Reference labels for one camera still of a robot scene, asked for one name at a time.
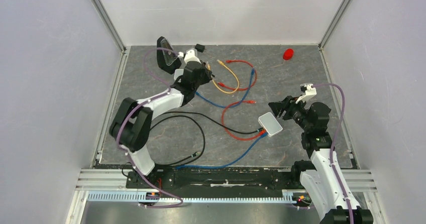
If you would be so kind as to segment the white network switch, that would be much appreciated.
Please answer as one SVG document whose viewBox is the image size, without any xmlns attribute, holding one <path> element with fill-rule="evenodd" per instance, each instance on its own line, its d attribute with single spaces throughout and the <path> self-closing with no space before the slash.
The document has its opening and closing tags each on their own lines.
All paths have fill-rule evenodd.
<svg viewBox="0 0 426 224">
<path fill-rule="evenodd" d="M 184 69 L 176 69 L 174 71 L 174 76 L 173 76 L 174 80 L 176 80 L 178 77 L 182 76 L 183 73 L 184 73 Z"/>
<path fill-rule="evenodd" d="M 258 123 L 266 131 L 267 136 L 272 137 L 283 131 L 283 127 L 276 119 L 275 115 L 267 112 L 258 117 Z"/>
</svg>

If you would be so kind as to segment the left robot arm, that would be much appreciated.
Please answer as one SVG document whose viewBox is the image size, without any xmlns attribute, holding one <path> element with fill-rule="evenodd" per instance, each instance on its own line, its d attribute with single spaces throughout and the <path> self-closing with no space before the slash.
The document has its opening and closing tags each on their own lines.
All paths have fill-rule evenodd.
<svg viewBox="0 0 426 224">
<path fill-rule="evenodd" d="M 157 173 L 153 171 L 155 163 L 146 147 L 152 120 L 189 103 L 197 89 L 211 80 L 211 71 L 204 62 L 189 61 L 182 75 L 162 93 L 142 100 L 127 97 L 121 102 L 109 134 L 130 156 L 132 165 L 139 172 L 138 181 L 144 187 L 151 188 L 158 180 Z"/>
</svg>

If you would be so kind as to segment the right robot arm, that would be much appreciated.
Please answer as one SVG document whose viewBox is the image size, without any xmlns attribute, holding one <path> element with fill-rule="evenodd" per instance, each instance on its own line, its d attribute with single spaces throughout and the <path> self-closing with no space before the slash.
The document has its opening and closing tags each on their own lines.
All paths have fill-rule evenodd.
<svg viewBox="0 0 426 224">
<path fill-rule="evenodd" d="M 301 143 L 309 160 L 296 161 L 291 167 L 290 182 L 305 188 L 321 223 L 373 223 L 370 210 L 363 209 L 344 179 L 328 132 L 331 109 L 322 102 L 305 108 L 305 102 L 287 96 L 270 102 L 276 118 L 293 120 L 301 127 Z"/>
</svg>

